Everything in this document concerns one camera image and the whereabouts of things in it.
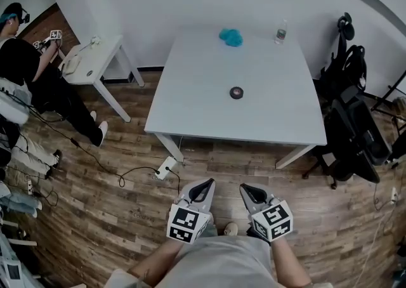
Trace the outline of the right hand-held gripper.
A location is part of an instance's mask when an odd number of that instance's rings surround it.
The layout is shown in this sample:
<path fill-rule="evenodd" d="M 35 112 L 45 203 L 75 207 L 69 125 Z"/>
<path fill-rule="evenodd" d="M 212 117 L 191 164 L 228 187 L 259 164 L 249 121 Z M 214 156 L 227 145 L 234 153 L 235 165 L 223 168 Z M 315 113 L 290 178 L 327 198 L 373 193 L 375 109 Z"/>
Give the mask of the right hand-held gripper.
<path fill-rule="evenodd" d="M 292 232 L 293 215 L 285 200 L 258 211 L 258 204 L 269 204 L 271 193 L 267 186 L 243 183 L 239 187 L 244 205 L 251 218 L 253 230 L 267 242 Z"/>

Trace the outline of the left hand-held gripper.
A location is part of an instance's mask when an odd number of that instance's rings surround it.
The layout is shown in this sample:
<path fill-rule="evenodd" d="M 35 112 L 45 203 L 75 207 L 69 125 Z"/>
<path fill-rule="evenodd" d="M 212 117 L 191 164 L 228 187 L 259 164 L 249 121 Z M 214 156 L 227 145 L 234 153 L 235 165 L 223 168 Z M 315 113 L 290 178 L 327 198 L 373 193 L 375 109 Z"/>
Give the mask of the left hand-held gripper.
<path fill-rule="evenodd" d="M 212 216 L 216 182 L 194 181 L 185 185 L 169 211 L 166 236 L 178 242 L 193 244 L 206 229 Z"/>

